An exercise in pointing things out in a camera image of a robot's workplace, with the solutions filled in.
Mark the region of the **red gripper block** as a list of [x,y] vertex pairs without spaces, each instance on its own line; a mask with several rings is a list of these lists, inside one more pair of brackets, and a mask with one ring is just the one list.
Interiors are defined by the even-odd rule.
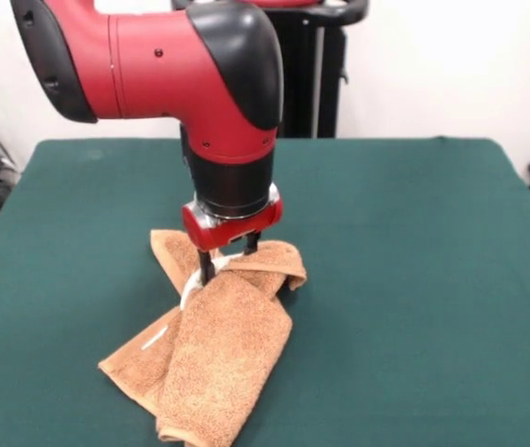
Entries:
[[213,278],[213,262],[209,251],[229,245],[246,235],[243,254],[251,255],[258,251],[260,232],[275,225],[283,213],[283,201],[274,183],[270,185],[267,199],[262,210],[252,216],[241,218],[222,218],[208,214],[199,206],[196,199],[182,207],[183,227],[198,249],[202,286],[206,286]]

